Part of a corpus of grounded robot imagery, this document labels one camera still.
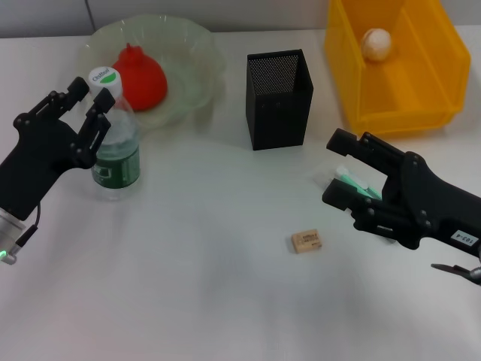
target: yellow plastic bin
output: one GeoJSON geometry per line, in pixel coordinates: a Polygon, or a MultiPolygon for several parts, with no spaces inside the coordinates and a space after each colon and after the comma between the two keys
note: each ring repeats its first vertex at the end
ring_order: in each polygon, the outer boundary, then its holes
{"type": "Polygon", "coordinates": [[[463,108],[470,55],[438,0],[331,0],[324,45],[358,134],[439,128],[463,108]],[[372,28],[391,33],[384,62],[362,57],[372,28]]]}

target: white table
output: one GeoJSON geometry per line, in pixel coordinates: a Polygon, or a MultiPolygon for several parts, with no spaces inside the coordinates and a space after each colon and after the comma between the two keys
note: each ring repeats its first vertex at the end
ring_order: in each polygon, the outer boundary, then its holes
{"type": "MultiPolygon", "coordinates": [[[[459,31],[473,56],[464,113],[392,143],[481,195],[481,27],[459,31]]],[[[323,36],[217,34],[225,89],[214,107],[144,137],[137,193],[100,202],[88,171],[60,179],[19,262],[0,264],[2,360],[479,360],[481,289],[430,267],[478,261],[435,240],[410,251],[357,232],[321,202],[313,176],[340,163],[383,184],[325,149],[342,122],[323,36]],[[254,153],[246,56],[298,48],[315,88],[305,144],[254,153]],[[322,249],[293,254],[290,235],[312,228],[322,249]]],[[[73,79],[85,40],[0,40],[2,157],[15,116],[73,79]]]]}

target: small wooden block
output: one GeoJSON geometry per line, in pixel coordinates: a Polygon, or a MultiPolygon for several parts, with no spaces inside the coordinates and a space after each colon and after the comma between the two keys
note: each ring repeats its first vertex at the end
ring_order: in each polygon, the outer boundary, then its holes
{"type": "Polygon", "coordinates": [[[309,252],[310,250],[317,250],[322,246],[321,238],[317,229],[310,231],[299,232],[292,235],[292,245],[296,253],[309,252]]]}

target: white ball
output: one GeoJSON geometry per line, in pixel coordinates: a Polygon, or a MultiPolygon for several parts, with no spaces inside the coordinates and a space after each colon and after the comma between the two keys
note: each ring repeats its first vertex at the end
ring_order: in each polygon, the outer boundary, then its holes
{"type": "Polygon", "coordinates": [[[391,35],[384,29],[369,30],[362,38],[361,52],[374,62],[386,60],[391,52],[391,35]]]}

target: pen holder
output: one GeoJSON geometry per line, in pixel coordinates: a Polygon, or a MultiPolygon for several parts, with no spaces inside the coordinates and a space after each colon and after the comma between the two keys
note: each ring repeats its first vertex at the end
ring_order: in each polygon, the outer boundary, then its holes
{"type": "Polygon", "coordinates": [[[312,97],[302,50],[249,55],[246,118],[253,149],[302,145],[312,97]]]}

